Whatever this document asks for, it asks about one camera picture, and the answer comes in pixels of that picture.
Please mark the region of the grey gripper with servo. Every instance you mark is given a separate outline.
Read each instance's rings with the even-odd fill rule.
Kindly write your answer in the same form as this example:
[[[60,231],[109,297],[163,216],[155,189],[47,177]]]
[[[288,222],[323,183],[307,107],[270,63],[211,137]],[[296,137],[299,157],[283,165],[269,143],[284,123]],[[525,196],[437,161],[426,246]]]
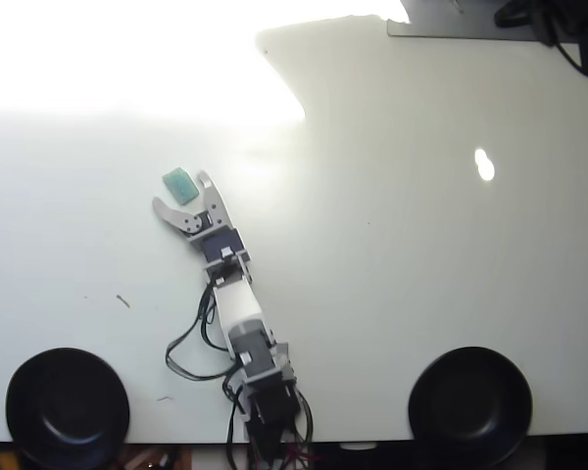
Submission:
[[[205,210],[198,215],[173,210],[160,198],[154,197],[152,208],[162,221],[190,235],[190,246],[201,253],[208,267],[222,264],[229,257],[251,260],[236,228],[230,227],[230,216],[220,191],[206,171],[198,173],[203,186]]]

